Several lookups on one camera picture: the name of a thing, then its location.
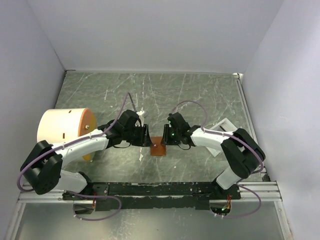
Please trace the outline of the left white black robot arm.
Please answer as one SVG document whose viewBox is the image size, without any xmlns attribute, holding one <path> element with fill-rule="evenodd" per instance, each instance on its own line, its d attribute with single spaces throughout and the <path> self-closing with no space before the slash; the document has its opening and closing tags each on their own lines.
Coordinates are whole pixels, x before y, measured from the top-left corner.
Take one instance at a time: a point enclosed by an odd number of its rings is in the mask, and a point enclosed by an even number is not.
<svg viewBox="0 0 320 240">
<path fill-rule="evenodd" d="M 146 112 L 127 109 L 116 119 L 101 125 L 84 136 L 69 142 L 38 142 L 20 168 L 20 177 L 31 185 L 30 191 L 43 195 L 51 190 L 75 192 L 89 199 L 94 192 L 92 180 L 83 172 L 63 170 L 64 165 L 86 154 L 114 148 L 123 141 L 136 147 L 153 145 L 149 127 L 144 123 Z"/>
</svg>

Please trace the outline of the aluminium right side rail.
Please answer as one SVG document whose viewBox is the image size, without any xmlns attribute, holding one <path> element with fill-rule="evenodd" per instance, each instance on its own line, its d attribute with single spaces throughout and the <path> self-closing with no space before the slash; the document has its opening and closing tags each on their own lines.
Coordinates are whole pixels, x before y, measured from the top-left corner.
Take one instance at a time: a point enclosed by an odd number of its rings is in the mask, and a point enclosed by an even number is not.
<svg viewBox="0 0 320 240">
<path fill-rule="evenodd" d="M 245 112 L 245 119 L 246 119 L 246 122 L 247 122 L 247 125 L 248 125 L 249 134 L 256 141 L 256 143 L 258 143 L 257 136 L 256 136 L 256 133 L 255 133 L 255 130 L 254 130 L 254 126 L 253 126 L 253 123 L 252 123 L 252 120 L 251 120 L 251 116 L 250 116 L 250 113 L 249 113 L 249 108 L 248 108 L 248 105 L 247 105 L 246 97 L 245 97 L 245 94 L 244 94 L 244 91 L 243 91 L 242 82 L 241 82 L 243 74 L 236 72 L 236 73 L 233 73 L 232 75 L 233 75 L 233 77 L 234 77 L 234 79 L 236 81 L 236 84 L 237 84 L 238 92 L 239 92 L 239 95 L 240 95 L 240 98 L 241 98 L 241 102 L 242 102 L 242 106 L 243 106 L 243 109 L 244 109 L 244 112 Z"/>
</svg>

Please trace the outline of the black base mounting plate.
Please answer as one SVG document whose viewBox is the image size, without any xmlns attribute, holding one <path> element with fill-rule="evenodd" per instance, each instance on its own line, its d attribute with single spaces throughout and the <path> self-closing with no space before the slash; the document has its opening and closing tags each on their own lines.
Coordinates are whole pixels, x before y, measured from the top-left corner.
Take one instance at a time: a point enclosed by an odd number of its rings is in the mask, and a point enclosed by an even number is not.
<svg viewBox="0 0 320 240">
<path fill-rule="evenodd" d="M 194 208 L 209 210 L 211 202 L 226 203 L 241 198 L 237 185 L 224 190 L 212 182 L 95 182 L 82 192 L 90 197 L 77 196 L 70 191 L 62 194 L 65 201 L 87 201 L 96 211 L 121 209 L 170 209 Z"/>
</svg>

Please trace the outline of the white orange cylinder drum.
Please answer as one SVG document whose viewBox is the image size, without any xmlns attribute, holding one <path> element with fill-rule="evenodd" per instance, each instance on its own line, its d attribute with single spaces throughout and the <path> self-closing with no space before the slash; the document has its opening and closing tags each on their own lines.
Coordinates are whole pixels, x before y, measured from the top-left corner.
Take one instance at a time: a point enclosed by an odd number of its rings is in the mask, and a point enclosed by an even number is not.
<svg viewBox="0 0 320 240">
<path fill-rule="evenodd" d="M 96 128 L 96 116 L 89 108 L 48 109 L 40 119 L 37 141 L 70 142 Z"/>
</svg>

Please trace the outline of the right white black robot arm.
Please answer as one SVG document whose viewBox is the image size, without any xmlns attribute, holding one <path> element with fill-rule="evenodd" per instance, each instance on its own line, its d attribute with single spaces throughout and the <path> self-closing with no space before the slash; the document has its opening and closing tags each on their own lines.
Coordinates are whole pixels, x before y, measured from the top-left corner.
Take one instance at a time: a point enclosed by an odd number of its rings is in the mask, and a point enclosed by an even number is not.
<svg viewBox="0 0 320 240">
<path fill-rule="evenodd" d="M 163 146 L 206 147 L 225 155 L 229 166 L 211 183 L 212 193 L 218 199 L 223 199 L 231 187 L 255 173 L 258 167 L 263 167 L 265 153 L 243 128 L 226 132 L 190 126 L 178 112 L 170 113 L 167 120 L 161 140 Z"/>
</svg>

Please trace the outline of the brown leather card holder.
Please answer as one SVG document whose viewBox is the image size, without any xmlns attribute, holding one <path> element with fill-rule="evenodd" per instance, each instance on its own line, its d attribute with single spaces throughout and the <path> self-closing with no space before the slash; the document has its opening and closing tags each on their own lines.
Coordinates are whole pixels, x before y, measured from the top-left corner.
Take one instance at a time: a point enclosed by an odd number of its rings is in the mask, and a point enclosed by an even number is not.
<svg viewBox="0 0 320 240">
<path fill-rule="evenodd" d="M 150 147 L 150 155 L 155 157 L 166 156 L 166 146 L 162 144 L 162 136 L 151 137 L 152 146 Z"/>
</svg>

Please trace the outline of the aluminium rail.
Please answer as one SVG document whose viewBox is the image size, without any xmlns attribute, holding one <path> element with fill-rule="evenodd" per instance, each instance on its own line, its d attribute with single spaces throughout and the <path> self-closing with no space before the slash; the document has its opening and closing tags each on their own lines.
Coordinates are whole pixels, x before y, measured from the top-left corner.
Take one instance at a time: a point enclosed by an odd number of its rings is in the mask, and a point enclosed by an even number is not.
<svg viewBox="0 0 320 240">
<path fill-rule="evenodd" d="M 233 73 L 232 75 L 233 75 L 233 77 L 234 77 L 234 79 L 236 81 L 236 84 L 237 84 L 238 92 L 239 92 L 239 95 L 240 95 L 240 98 L 241 98 L 241 102 L 242 102 L 242 106 L 243 106 L 243 109 L 244 109 L 244 112 L 245 112 L 245 119 L 246 119 L 246 122 L 247 122 L 247 125 L 248 125 L 249 134 L 256 141 L 256 143 L 258 143 L 257 136 L 256 136 L 256 133 L 255 133 L 255 130 L 254 130 L 254 126 L 253 126 L 253 123 L 252 123 L 252 120 L 251 120 L 251 116 L 250 116 L 250 113 L 249 113 L 249 108 L 248 108 L 248 105 L 247 105 L 246 97 L 245 97 L 245 94 L 244 94 L 244 91 L 243 91 L 242 82 L 241 82 L 243 74 L 236 72 L 236 73 Z"/>
<path fill-rule="evenodd" d="M 274 181 L 242 182 L 228 190 L 219 190 L 211 182 L 98 182 L 93 186 L 93 193 L 98 196 L 133 199 L 198 197 L 211 202 L 222 202 L 227 199 L 227 195 L 231 195 L 234 201 L 257 201 L 256 195 L 266 202 L 282 200 L 278 185 Z"/>
</svg>

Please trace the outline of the aluminium front rail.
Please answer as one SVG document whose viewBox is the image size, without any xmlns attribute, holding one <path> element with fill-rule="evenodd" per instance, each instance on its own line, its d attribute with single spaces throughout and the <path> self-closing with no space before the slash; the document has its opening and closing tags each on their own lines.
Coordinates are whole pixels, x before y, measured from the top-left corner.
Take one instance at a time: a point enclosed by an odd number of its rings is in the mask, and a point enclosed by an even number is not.
<svg viewBox="0 0 320 240">
<path fill-rule="evenodd" d="M 282 200 L 278 185 L 274 181 L 242 182 L 228 190 L 219 190 L 211 182 L 98 182 L 93 186 L 93 193 L 98 196 L 133 199 L 198 197 L 211 202 L 222 202 L 227 199 L 227 195 L 231 195 L 234 201 L 257 201 L 256 195 L 266 202 Z"/>
</svg>

